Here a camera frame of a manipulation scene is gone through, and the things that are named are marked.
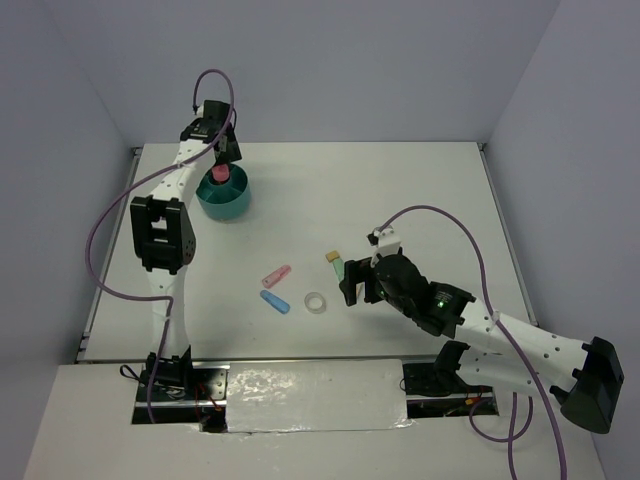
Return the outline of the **yellow small eraser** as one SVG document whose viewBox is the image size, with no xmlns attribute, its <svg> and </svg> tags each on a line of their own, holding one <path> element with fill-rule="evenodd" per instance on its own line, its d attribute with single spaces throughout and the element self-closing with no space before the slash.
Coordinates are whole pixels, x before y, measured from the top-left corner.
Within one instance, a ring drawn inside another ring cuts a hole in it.
<svg viewBox="0 0 640 480">
<path fill-rule="evenodd" d="M 337 251 L 328 252 L 325 255 L 328 262 L 332 262 L 340 257 L 340 254 Z"/>
</svg>

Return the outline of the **green highlighter pen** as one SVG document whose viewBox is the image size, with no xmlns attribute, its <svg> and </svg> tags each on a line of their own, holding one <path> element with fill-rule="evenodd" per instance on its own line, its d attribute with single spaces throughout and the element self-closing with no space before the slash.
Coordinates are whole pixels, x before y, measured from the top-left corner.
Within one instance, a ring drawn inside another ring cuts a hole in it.
<svg viewBox="0 0 640 480">
<path fill-rule="evenodd" d="M 334 272 L 336 274 L 338 281 L 341 282 L 345 277 L 344 261 L 340 257 L 338 257 L 338 258 L 335 258 L 331 262 L 331 264 L 334 268 Z"/>
</svg>

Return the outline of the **pink-capped crayon bottle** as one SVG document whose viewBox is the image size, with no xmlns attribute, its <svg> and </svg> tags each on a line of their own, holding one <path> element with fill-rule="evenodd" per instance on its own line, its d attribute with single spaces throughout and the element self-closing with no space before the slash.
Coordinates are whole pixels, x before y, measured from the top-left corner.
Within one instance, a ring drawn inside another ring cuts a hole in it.
<svg viewBox="0 0 640 480">
<path fill-rule="evenodd" d="M 228 164 L 216 165 L 211 169 L 212 184 L 214 186 L 226 184 L 230 176 L 231 172 Z"/>
</svg>

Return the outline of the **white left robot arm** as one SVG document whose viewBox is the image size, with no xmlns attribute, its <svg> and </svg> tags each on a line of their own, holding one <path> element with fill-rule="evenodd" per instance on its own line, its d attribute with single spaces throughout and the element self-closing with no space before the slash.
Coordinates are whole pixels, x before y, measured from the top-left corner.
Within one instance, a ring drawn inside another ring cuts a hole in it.
<svg viewBox="0 0 640 480">
<path fill-rule="evenodd" d="M 134 252 L 154 298 L 145 376 L 175 399 L 189 396 L 196 385 L 184 315 L 185 277 L 196 253 L 188 208 L 206 173 L 241 159 L 231 117 L 229 104 L 204 101 L 181 132 L 172 170 L 149 194 L 130 202 Z"/>
</svg>

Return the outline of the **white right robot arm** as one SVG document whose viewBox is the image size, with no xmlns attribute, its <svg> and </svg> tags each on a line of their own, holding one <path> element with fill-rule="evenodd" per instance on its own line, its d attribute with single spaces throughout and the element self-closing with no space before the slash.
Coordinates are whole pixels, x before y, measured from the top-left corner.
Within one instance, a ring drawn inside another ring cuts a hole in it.
<svg viewBox="0 0 640 480">
<path fill-rule="evenodd" d="M 484 302 L 428 280 L 404 255 L 349 260 L 340 289 L 349 306 L 363 285 L 369 304 L 384 301 L 421 330 L 446 342 L 436 357 L 436 383 L 446 391 L 491 386 L 556 400 L 573 424 L 610 431 L 624 382 L 614 345 L 600 337 L 562 337 L 504 315 L 492 321 Z"/>
</svg>

